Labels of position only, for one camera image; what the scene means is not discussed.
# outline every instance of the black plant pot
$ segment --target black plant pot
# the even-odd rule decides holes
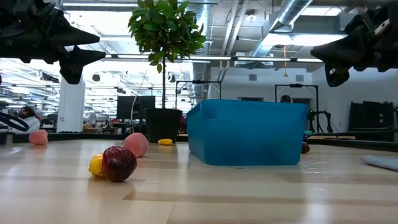
[[[144,109],[147,124],[148,141],[157,143],[160,139],[177,140],[181,127],[182,111],[175,109]]]

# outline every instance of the yellow bell pepper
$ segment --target yellow bell pepper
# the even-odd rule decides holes
[[[88,171],[90,171],[94,177],[104,177],[104,173],[102,172],[102,153],[93,156]]]
[[[171,146],[173,144],[173,141],[171,139],[161,139],[157,141],[157,143],[164,146]]]

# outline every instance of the gray cloth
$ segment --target gray cloth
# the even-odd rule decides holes
[[[385,169],[398,171],[398,158],[378,157],[378,156],[362,156],[362,162],[368,165],[377,166]]]

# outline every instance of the potted plant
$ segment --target potted plant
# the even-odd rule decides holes
[[[177,0],[138,0],[140,9],[132,12],[128,27],[140,53],[150,53],[148,61],[163,75],[162,109],[144,110],[148,140],[157,143],[160,139],[177,139],[182,111],[166,109],[166,60],[174,63],[177,56],[189,57],[203,48],[206,41],[201,33],[196,14],[185,11],[188,1],[178,5]]]

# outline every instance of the pink ball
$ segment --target pink ball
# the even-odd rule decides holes
[[[142,133],[132,133],[123,142],[123,146],[128,148],[136,157],[147,154],[149,144],[147,138]]]
[[[46,130],[38,130],[29,135],[29,142],[34,145],[45,145],[48,143],[49,139],[47,138],[49,134]]]

